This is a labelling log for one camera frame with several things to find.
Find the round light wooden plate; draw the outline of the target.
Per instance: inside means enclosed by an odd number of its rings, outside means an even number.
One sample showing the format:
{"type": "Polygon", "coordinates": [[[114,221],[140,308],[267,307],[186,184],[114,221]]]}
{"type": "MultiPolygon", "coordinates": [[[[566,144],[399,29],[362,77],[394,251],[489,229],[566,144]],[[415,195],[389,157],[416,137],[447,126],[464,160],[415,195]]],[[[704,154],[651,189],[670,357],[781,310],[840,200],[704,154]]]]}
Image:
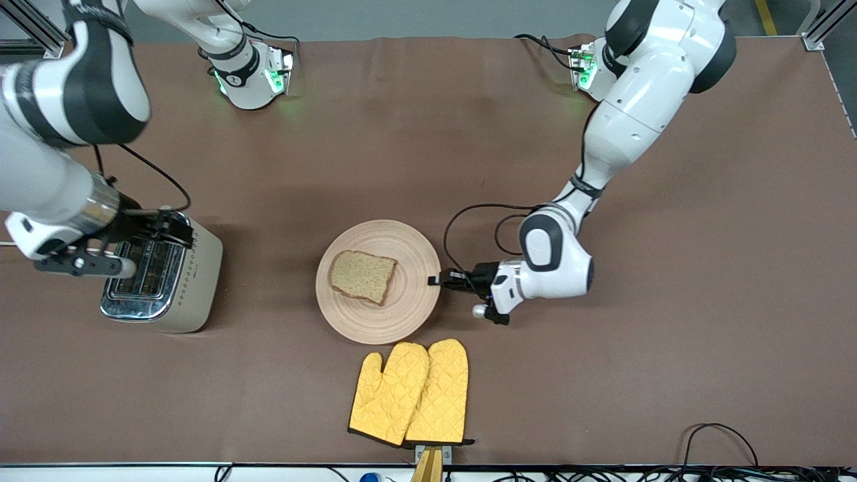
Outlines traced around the round light wooden plate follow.
{"type": "Polygon", "coordinates": [[[422,232],[396,220],[371,220],[331,242],[317,269],[316,299],[324,319],[347,339],[368,345],[395,343],[415,333],[431,316],[440,288],[431,286],[429,278],[438,272],[437,250],[422,232]],[[346,250],[396,261],[382,305],[350,298],[331,284],[334,260],[346,250]]]}

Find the slice of brown bread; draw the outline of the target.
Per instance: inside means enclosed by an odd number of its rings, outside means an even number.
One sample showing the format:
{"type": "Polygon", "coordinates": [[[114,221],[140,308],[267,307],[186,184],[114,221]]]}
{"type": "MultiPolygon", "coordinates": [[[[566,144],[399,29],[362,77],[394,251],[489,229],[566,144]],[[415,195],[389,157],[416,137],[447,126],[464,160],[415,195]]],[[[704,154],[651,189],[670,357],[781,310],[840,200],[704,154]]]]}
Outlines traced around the slice of brown bread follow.
{"type": "Polygon", "coordinates": [[[329,271],[331,288],[347,298],[382,306],[388,296],[398,261],[364,251],[344,250],[337,254],[329,271]]]}

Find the beige chrome two-slot toaster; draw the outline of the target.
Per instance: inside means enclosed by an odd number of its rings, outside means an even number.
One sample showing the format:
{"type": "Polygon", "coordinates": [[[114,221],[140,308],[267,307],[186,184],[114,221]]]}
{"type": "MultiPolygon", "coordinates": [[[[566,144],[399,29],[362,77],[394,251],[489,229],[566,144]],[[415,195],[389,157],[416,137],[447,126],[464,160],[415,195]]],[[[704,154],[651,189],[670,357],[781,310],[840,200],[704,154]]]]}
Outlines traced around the beige chrome two-slot toaster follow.
{"type": "Polygon", "coordinates": [[[191,229],[189,248],[166,241],[129,239],[115,254],[132,260],[131,278],[108,278],[99,309],[105,317],[162,333],[193,333],[209,318],[222,265],[222,241],[196,220],[178,214],[191,229]]]}

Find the yellow quilted oven mitt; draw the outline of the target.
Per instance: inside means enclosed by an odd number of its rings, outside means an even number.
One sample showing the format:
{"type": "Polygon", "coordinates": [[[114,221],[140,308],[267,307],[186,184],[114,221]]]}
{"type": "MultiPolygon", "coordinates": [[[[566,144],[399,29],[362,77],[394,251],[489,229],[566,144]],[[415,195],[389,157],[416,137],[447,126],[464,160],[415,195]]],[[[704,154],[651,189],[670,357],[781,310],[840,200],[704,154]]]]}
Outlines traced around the yellow quilted oven mitt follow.
{"type": "Polygon", "coordinates": [[[416,343],[398,343],[388,357],[368,354],[356,380],[349,433],[391,447],[403,445],[430,365],[428,351],[416,343]]]}
{"type": "Polygon", "coordinates": [[[474,445],[465,437],[469,360],[458,339],[428,349],[429,370],[415,415],[405,433],[410,445],[474,445]]]}

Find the aluminium frame post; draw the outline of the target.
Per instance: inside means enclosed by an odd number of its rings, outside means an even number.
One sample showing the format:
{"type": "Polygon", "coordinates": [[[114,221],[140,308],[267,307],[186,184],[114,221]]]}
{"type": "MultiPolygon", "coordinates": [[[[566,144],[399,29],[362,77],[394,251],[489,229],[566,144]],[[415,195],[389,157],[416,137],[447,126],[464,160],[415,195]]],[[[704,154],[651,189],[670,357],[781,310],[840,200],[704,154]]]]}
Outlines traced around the aluminium frame post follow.
{"type": "Polygon", "coordinates": [[[857,0],[806,0],[808,14],[797,34],[807,52],[823,51],[824,40],[857,9],[857,0]]]}
{"type": "Polygon", "coordinates": [[[61,0],[0,0],[0,56],[57,58],[68,40],[61,0]]]}

